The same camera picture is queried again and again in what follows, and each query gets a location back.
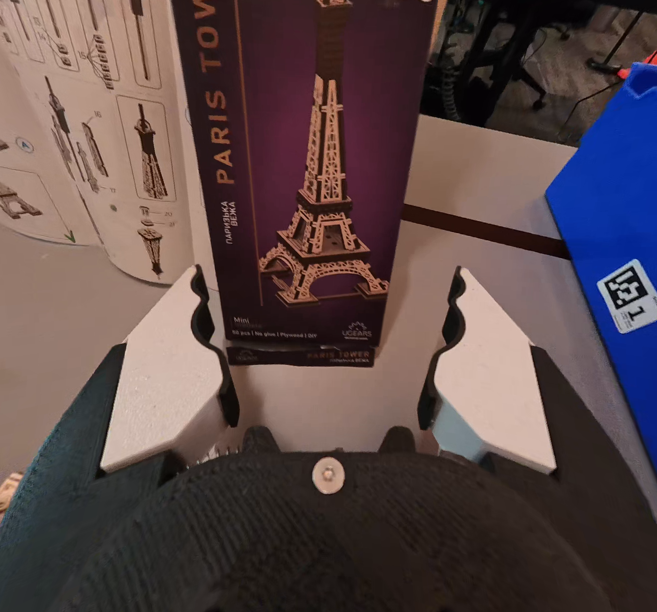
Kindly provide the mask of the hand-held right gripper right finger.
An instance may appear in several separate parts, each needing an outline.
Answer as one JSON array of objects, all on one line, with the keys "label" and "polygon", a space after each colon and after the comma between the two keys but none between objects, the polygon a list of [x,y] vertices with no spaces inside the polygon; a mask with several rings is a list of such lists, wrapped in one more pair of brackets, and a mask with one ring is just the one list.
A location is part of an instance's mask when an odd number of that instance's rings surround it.
[{"label": "hand-held right gripper right finger", "polygon": [[483,285],[457,266],[442,337],[417,405],[442,451],[480,463],[495,454],[544,475],[556,469],[531,349]]}]

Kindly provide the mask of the purple tower kit box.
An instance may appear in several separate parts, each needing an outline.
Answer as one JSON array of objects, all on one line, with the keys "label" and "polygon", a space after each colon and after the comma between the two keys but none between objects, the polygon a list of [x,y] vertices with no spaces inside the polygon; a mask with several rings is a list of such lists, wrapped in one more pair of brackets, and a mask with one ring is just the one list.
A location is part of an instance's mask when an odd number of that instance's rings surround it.
[{"label": "purple tower kit box", "polygon": [[170,0],[231,365],[372,368],[437,0]]}]

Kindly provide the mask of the grey desk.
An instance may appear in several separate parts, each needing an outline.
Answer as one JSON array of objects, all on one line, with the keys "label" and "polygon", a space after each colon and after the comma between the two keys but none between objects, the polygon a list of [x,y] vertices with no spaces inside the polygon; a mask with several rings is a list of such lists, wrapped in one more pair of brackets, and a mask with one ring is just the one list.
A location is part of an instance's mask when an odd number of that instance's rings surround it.
[{"label": "grey desk", "polygon": [[[543,193],[574,148],[422,116],[406,202],[556,238]],[[25,470],[109,348],[164,288],[130,278],[97,247],[1,228],[1,479]],[[401,224],[381,351],[372,368],[234,368],[241,424],[284,450],[374,450],[389,427],[418,432],[416,405],[457,266],[545,349],[628,462],[656,512],[656,476],[570,263],[426,224]]]}]

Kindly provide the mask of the blue storage bin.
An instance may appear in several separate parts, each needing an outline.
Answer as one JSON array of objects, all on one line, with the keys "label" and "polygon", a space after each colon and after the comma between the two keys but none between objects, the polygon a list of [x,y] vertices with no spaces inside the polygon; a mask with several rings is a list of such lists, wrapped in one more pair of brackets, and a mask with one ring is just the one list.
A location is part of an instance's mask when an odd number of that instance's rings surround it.
[{"label": "blue storage bin", "polygon": [[631,67],[545,198],[655,469],[655,64]]}]

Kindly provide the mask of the paper assembly instruction sheet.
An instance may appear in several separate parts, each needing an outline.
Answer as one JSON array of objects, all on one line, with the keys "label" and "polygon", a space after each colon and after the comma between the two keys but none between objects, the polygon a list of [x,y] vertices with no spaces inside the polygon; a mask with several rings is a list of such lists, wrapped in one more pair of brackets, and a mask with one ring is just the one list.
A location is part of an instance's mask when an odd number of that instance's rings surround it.
[{"label": "paper assembly instruction sheet", "polygon": [[1,0],[1,225],[218,290],[170,0]]}]

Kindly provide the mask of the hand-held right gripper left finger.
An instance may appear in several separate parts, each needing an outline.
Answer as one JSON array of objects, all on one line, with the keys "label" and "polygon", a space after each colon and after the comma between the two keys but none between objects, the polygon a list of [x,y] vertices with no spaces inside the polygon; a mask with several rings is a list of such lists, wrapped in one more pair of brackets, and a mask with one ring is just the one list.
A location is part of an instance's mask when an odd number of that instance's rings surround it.
[{"label": "hand-held right gripper left finger", "polygon": [[100,467],[171,454],[185,467],[238,452],[240,405],[200,265],[187,268],[128,334]]}]

